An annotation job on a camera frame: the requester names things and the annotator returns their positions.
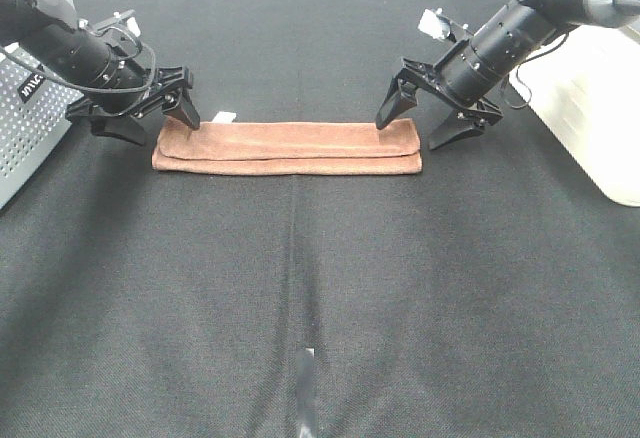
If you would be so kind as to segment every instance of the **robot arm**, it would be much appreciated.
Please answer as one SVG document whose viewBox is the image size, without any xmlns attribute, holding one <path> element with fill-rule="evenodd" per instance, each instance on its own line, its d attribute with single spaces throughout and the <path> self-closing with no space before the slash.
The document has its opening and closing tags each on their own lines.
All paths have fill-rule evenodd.
<svg viewBox="0 0 640 438">
<path fill-rule="evenodd" d="M 136 122 L 162 107 L 193 129 L 200 117 L 191 103 L 193 77 L 186 67 L 155 66 L 155 54 L 126 28 L 133 12 L 92 27 L 79 20 L 66 0 L 0 0 L 0 46 L 20 46 L 58 76 L 30 67 L 4 48 L 8 59 L 40 76 L 81 91 L 84 98 L 67 109 L 70 121 L 88 120 L 97 136 L 109 136 L 142 145 L 144 129 Z M 136 48 L 125 51 L 125 42 Z M 147 50 L 150 69 L 136 58 Z"/>
<path fill-rule="evenodd" d="M 430 136 L 430 149 L 482 135 L 502 118 L 486 93 L 533 51 L 581 25 L 618 28 L 638 15 L 640 0 L 512 0 L 471 34 L 440 10 L 426 12 L 421 29 L 454 45 L 435 65 L 401 59 L 376 124 L 383 129 L 415 107 L 416 92 L 423 89 L 454 108 Z"/>
</svg>

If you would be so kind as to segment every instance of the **cable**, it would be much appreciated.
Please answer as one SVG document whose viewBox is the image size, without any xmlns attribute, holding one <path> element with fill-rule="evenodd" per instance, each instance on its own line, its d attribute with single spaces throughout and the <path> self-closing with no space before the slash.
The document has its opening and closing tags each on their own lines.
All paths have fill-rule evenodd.
<svg viewBox="0 0 640 438">
<path fill-rule="evenodd" d="M 60 86 L 64 86 L 65 88 L 70 88 L 72 90 L 76 90 L 81 93 L 93 93 L 93 94 L 99 94 L 99 95 L 126 95 L 129 93 L 142 93 L 149 90 L 153 86 L 153 81 L 155 80 L 155 75 L 157 71 L 156 53 L 155 51 L 153 51 L 153 48 L 151 48 L 146 43 L 141 42 L 141 45 L 142 45 L 142 48 L 146 50 L 147 53 L 149 53 L 149 56 L 151 57 L 151 66 L 150 66 L 151 71 L 149 73 L 149 77 L 147 78 L 146 83 L 136 88 L 90 88 L 86 86 L 74 85 L 73 83 L 69 83 L 68 81 L 62 80 L 51 73 L 39 70 L 38 68 L 31 66 L 30 64 L 16 57 L 13 53 L 9 53 L 2 46 L 0 46 L 0 53 L 3 54 L 9 61 L 12 61 L 16 65 L 21 66 L 22 68 L 30 71 L 31 73 L 38 75 L 46 80 L 49 80 L 52 83 L 55 83 Z"/>
<path fill-rule="evenodd" d="M 529 63 L 531 61 L 537 60 L 538 58 L 542 58 L 543 56 L 550 55 L 554 51 L 557 51 L 562 45 L 564 45 L 567 42 L 568 39 L 569 39 L 569 33 L 565 33 L 564 38 L 562 38 L 562 41 L 558 43 L 556 46 L 554 46 L 550 50 L 547 50 L 543 53 L 539 53 L 535 56 L 532 56 L 531 58 L 526 59 L 525 61 L 523 61 L 517 66 L 515 78 L 518 81 L 518 83 L 524 86 L 529 92 L 529 98 L 526 100 L 524 104 L 513 105 L 511 102 L 509 102 L 509 100 L 507 99 L 507 96 L 505 95 L 505 90 L 507 89 L 507 85 L 509 84 L 509 75 L 504 77 L 504 79 L 502 80 L 502 83 L 500 84 L 500 97 L 502 98 L 502 101 L 504 101 L 509 108 L 511 108 L 512 110 L 524 110 L 527 106 L 529 106 L 529 104 L 531 104 L 531 100 L 533 99 L 533 91 L 520 78 L 520 67 L 525 63 Z"/>
</svg>

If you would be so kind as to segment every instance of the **black fabric surface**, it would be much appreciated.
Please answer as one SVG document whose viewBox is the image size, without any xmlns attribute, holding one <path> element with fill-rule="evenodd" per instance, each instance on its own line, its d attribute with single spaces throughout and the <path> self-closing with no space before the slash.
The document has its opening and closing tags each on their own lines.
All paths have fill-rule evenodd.
<svg viewBox="0 0 640 438">
<path fill-rule="evenodd" d="M 135 8 L 205 116 L 369 121 L 445 50 L 425 7 L 507 0 L 75 1 Z M 0 212 L 0 436 L 292 437 L 305 347 L 323 437 L 640 435 L 640 213 L 531 112 L 415 177 L 157 174 L 152 145 L 74 127 Z"/>
</svg>

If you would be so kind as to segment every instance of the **brown towel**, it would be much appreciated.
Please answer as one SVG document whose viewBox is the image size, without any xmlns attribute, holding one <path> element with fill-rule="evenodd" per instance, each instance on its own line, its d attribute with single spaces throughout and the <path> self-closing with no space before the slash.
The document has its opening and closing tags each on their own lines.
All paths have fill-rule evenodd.
<svg viewBox="0 0 640 438">
<path fill-rule="evenodd" d="M 422 170 L 413 121 L 378 131 L 372 123 L 202 123 L 168 118 L 153 167 L 216 175 L 398 175 Z"/>
</svg>

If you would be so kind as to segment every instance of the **perforated metal box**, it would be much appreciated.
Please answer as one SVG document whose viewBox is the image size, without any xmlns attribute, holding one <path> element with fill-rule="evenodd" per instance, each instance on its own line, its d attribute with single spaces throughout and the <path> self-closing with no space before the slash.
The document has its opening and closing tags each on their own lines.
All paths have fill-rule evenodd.
<svg viewBox="0 0 640 438">
<path fill-rule="evenodd" d="M 18 49 L 15 53 L 29 64 L 38 65 L 26 52 Z M 45 81 L 23 103 L 19 88 L 30 75 L 9 60 L 0 60 L 0 208 L 69 129 L 70 123 L 64 118 L 67 105 L 80 98 L 75 91 Z"/>
</svg>

